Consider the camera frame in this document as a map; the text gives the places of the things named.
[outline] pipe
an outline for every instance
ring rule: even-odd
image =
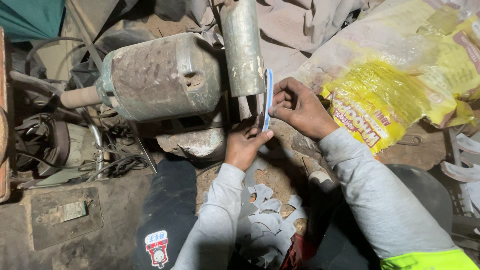
[[[80,88],[64,92],[60,96],[61,103],[69,109],[76,109],[96,104],[102,104],[102,100],[96,93],[95,86]]]
[[[90,114],[88,114],[88,111],[85,108],[78,108],[77,112],[83,117],[85,122],[88,125],[88,129],[90,129],[90,132],[92,133],[95,143],[98,144],[101,148],[103,148],[103,140],[102,140],[102,134],[98,130],[98,127],[95,125],[95,123],[92,120],[92,117],[90,117]],[[97,157],[97,163],[96,163],[96,170],[99,171],[103,168],[103,150],[99,149],[98,150],[98,157]],[[98,178],[102,178],[102,174],[99,173],[97,175]]]
[[[265,93],[256,1],[225,0],[220,21],[232,96]]]

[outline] right hand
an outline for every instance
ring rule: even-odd
[[[280,119],[302,135],[319,141],[339,128],[317,96],[292,77],[274,85],[270,116]]]

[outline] forearm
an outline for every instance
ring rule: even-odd
[[[208,200],[198,212],[175,269],[226,269],[233,251],[240,214],[241,181],[244,172],[222,164],[212,181]]]
[[[318,147],[337,172],[345,200],[380,258],[457,248],[400,179],[346,129],[335,130]]]

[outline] rusty metal casing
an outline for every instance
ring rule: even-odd
[[[123,47],[105,57],[97,93],[136,122],[212,112],[222,94],[224,58],[197,33]]]
[[[228,77],[233,97],[262,94],[264,61],[255,0],[225,0],[220,9]]]

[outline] workshop clutter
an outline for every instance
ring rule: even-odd
[[[423,117],[440,128],[475,124],[468,102],[480,97],[479,10],[470,0],[387,0],[293,75],[312,88],[319,74],[331,76],[320,95],[331,101],[335,121],[372,153]]]

